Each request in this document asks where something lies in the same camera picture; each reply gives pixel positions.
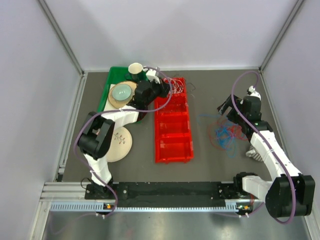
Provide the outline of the beige floral plate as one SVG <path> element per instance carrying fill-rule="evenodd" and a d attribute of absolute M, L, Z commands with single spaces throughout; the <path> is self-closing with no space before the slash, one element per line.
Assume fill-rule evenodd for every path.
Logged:
<path fill-rule="evenodd" d="M 133 145 L 132 135 L 125 127 L 117 128 L 112 135 L 110 148 L 106 154 L 108 163 L 122 160 L 128 155 Z"/>

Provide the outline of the silver finned heat sink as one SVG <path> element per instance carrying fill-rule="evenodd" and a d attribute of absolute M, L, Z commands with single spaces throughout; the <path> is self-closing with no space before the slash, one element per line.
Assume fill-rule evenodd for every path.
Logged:
<path fill-rule="evenodd" d="M 245 155 L 257 162 L 263 161 L 262 156 L 258 153 L 258 151 L 252 145 L 249 147 L 249 150 L 245 153 Z"/>

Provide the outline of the white square board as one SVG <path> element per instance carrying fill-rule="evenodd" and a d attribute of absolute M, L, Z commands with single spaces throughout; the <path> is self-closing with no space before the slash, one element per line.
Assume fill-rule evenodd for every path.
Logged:
<path fill-rule="evenodd" d="M 146 112 L 138 111 L 139 105 L 135 102 L 137 84 L 125 81 L 112 84 L 101 116 L 115 123 L 115 128 L 141 121 Z"/>

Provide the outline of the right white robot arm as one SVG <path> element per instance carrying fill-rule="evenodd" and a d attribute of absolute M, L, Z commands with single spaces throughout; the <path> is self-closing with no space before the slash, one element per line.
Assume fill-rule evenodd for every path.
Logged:
<path fill-rule="evenodd" d="M 302 174 L 292 164 L 278 144 L 270 124 L 262 120 L 260 95 L 252 93 L 244 98 L 230 95 L 217 110 L 240 126 L 250 142 L 246 155 L 261 159 L 271 177 L 270 181 L 266 181 L 255 173 L 239 173 L 233 185 L 234 194 L 239 198 L 254 195 L 265 203 L 273 218 L 310 215 L 315 180 L 311 175 Z"/>

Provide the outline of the green plastic tray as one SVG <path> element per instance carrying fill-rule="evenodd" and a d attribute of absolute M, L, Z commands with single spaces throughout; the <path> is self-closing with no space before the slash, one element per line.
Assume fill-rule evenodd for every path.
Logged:
<path fill-rule="evenodd" d="M 107 110 L 116 110 L 118 108 L 113 107 L 109 100 L 108 95 L 111 87 L 118 83 L 130 81 L 125 79 L 125 74 L 128 73 L 128 67 L 125 66 L 112 66 L 108 72 L 104 89 L 102 91 L 102 96 L 98 105 L 98 112 L 103 112 Z"/>

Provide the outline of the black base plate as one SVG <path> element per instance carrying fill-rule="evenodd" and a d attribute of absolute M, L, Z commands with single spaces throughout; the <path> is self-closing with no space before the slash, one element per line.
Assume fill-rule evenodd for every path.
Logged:
<path fill-rule="evenodd" d="M 84 198 L 111 201 L 115 192 L 121 207 L 218 207 L 226 200 L 244 200 L 252 206 L 258 201 L 250 193 L 236 191 L 233 182 L 119 182 L 110 187 L 89 183 Z"/>

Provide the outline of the red compartment bin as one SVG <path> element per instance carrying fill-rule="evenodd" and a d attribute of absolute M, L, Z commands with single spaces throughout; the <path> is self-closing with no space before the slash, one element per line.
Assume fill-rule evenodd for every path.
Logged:
<path fill-rule="evenodd" d="M 158 97 L 154 101 L 155 162 L 187 163 L 194 157 L 187 83 L 183 77 L 171 79 L 173 94 L 167 98 Z"/>

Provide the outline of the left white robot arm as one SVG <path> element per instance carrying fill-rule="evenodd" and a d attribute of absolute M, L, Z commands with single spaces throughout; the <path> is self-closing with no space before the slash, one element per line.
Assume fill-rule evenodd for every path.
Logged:
<path fill-rule="evenodd" d="M 163 105 L 152 110 L 148 109 L 149 104 L 158 97 L 171 98 L 172 85 L 162 79 L 159 82 L 142 80 L 135 85 L 124 106 L 88 114 L 74 146 L 83 154 L 83 162 L 90 170 L 91 181 L 96 186 L 97 194 L 102 198 L 109 198 L 114 191 L 107 163 L 107 153 L 111 147 L 114 131 L 142 120 L 147 113 L 163 109 Z"/>

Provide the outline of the dark green cup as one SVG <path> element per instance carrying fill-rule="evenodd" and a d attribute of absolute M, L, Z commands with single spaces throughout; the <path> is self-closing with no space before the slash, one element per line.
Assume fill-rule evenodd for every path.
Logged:
<path fill-rule="evenodd" d="M 139 82 L 147 79 L 144 67 L 141 63 L 134 62 L 128 66 L 128 73 L 125 74 L 124 78 L 127 81 Z"/>

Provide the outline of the teal bowl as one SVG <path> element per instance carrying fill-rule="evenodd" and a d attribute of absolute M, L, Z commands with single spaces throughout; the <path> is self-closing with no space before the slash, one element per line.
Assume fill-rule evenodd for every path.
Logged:
<path fill-rule="evenodd" d="M 132 89 L 127 84 L 117 84 L 112 90 L 112 97 L 116 101 L 127 100 L 132 94 Z"/>

